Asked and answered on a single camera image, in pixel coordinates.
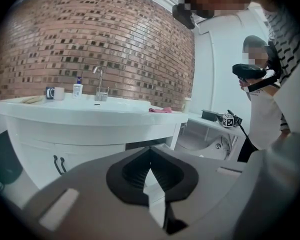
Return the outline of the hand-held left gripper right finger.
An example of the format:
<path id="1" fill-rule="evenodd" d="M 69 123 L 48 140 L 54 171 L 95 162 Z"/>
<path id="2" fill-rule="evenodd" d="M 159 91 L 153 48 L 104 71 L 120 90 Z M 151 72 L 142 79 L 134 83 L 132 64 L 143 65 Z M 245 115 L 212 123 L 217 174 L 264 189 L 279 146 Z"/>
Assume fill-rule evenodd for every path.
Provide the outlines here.
<path id="1" fill-rule="evenodd" d="M 150 147 L 150 165 L 165 192 L 163 227 L 151 240 L 235 240 L 243 205 L 233 192 L 246 163 Z"/>

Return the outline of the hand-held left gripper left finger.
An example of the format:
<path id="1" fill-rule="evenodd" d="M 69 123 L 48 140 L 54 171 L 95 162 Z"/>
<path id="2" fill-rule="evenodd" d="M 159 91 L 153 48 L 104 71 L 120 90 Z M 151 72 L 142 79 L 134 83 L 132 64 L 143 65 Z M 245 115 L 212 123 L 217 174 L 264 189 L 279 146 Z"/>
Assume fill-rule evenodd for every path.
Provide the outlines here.
<path id="1" fill-rule="evenodd" d="M 82 163 L 38 191 L 18 212 L 43 240 L 163 240 L 166 233 L 144 206 L 118 199 L 107 186 L 109 167 L 128 150 Z"/>

